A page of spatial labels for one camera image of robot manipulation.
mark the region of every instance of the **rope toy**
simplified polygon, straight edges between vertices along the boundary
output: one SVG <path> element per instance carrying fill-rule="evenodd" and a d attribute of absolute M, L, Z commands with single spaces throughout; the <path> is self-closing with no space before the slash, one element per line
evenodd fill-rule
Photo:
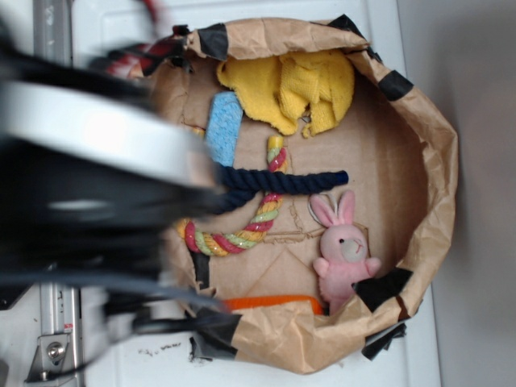
<path fill-rule="evenodd" d="M 283 148 L 283 137 L 273 135 L 268 138 L 267 162 L 270 172 L 283 172 L 287 169 L 287 152 Z M 255 216 L 249 224 L 233 234 L 209 234 L 197 230 L 190 219 L 182 219 L 177 231 L 192 252 L 202 252 L 207 256 L 227 256 L 238 254 L 256 246 L 264 240 L 279 214 L 283 202 L 279 193 L 267 193 L 260 203 Z"/>

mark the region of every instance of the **brown paper bag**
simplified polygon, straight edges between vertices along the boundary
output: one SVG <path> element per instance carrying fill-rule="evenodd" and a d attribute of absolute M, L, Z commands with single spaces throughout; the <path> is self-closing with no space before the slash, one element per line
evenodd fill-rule
<path fill-rule="evenodd" d="M 185 37 L 192 71 L 163 63 L 152 75 L 161 114 L 186 127 L 206 127 L 212 97 L 225 90 L 215 70 L 221 60 L 256 59 L 291 51 L 340 48 L 356 69 L 350 110 L 337 128 L 304 139 L 285 137 L 289 171 L 297 175 L 345 169 L 350 181 L 333 189 L 356 192 L 356 221 L 368 230 L 376 279 L 328 316 L 307 302 L 239 310 L 235 324 L 204 331 L 198 350 L 293 372 L 315 372 L 366 346 L 414 316 L 451 243 L 457 182 L 457 137 L 435 106 L 402 75 L 387 69 L 345 16 L 329 25 L 292 19 L 248 19 L 197 30 Z M 266 169 L 267 123 L 243 119 L 235 167 Z M 233 232 L 258 207 L 199 223 L 204 231 Z M 324 229 L 306 196 L 285 195 L 263 243 L 238 255 L 196 260 L 171 229 L 167 246 L 177 281 L 217 298 L 307 294 L 320 300 L 312 262 Z"/>

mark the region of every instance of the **yellow cloth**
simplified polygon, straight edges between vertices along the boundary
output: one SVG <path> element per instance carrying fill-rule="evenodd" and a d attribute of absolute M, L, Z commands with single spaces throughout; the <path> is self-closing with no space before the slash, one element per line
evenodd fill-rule
<path fill-rule="evenodd" d="M 220 83 L 233 89 L 251 119 L 265 121 L 283 135 L 298 129 L 308 112 L 303 135 L 339 125 L 352 103 L 355 73 L 340 50 L 290 52 L 255 60 L 230 57 L 217 68 Z"/>

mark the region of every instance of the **stuffed bunny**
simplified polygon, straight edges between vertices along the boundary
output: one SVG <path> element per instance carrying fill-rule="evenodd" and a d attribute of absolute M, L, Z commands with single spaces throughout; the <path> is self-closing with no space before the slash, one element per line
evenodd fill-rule
<path fill-rule="evenodd" d="M 312 195 L 310 212 L 315 220 L 328 227 L 321 236 L 322 258 L 314 261 L 319 275 L 322 298 L 335 313 L 355 293 L 352 284 L 374 277 L 381 266 L 378 258 L 367 258 L 368 244 L 364 234 L 353 226 L 355 194 L 346 191 L 334 210 L 322 195 Z"/>

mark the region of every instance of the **black tape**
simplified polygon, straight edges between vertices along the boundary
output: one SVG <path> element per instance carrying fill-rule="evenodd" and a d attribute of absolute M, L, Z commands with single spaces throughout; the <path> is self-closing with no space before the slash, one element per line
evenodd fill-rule
<path fill-rule="evenodd" d="M 366 338 L 366 346 L 362 349 L 362 355 L 373 360 L 382 349 L 388 350 L 393 339 L 406 336 L 406 325 L 396 324 L 382 332 Z"/>
<path fill-rule="evenodd" d="M 398 71 L 393 70 L 378 82 L 378 88 L 389 101 L 397 101 L 405 97 L 414 85 Z"/>
<path fill-rule="evenodd" d="M 225 24 L 219 23 L 207 28 L 202 28 L 198 30 L 198 34 L 202 52 L 218 60 L 227 59 L 229 42 L 227 40 Z"/>
<path fill-rule="evenodd" d="M 343 31 L 353 32 L 354 34 L 357 34 L 358 36 L 361 36 L 362 38 L 365 39 L 365 37 L 362 35 L 362 32 L 360 32 L 360 30 L 358 29 L 356 24 L 354 24 L 353 21 L 350 18 L 348 18 L 346 15 L 339 16 L 337 19 L 335 19 L 334 21 L 329 23 L 328 26 L 333 27 L 333 28 L 338 28 Z M 366 51 L 370 57 L 372 57 L 373 59 L 376 59 L 377 61 L 382 63 L 380 56 L 378 55 L 378 53 L 374 52 L 374 50 L 371 48 L 371 46 L 367 47 Z"/>
<path fill-rule="evenodd" d="M 190 252 L 195 269 L 195 281 L 200 282 L 200 289 L 210 287 L 210 257 L 201 252 Z"/>
<path fill-rule="evenodd" d="M 218 312 L 202 308 L 196 314 L 198 318 L 203 318 L 218 314 Z M 191 358 L 226 360 L 235 358 L 237 350 L 231 346 L 231 341 L 242 316 L 231 314 L 229 316 L 225 315 L 224 318 L 224 324 L 198 330 L 197 334 L 190 340 L 192 343 Z"/>
<path fill-rule="evenodd" d="M 360 32 L 360 30 L 358 29 L 356 24 L 354 24 L 353 21 L 350 18 L 348 18 L 346 15 L 339 16 L 337 19 L 330 22 L 328 24 L 328 26 L 333 27 L 333 28 L 338 28 L 343 31 L 351 31 L 354 34 L 357 34 L 358 36 L 361 36 L 364 38 L 364 36 L 362 35 L 362 32 Z"/>
<path fill-rule="evenodd" d="M 353 284 L 356 294 L 374 312 L 378 306 L 396 297 L 412 277 L 410 270 L 395 268 L 382 278 L 370 278 Z"/>

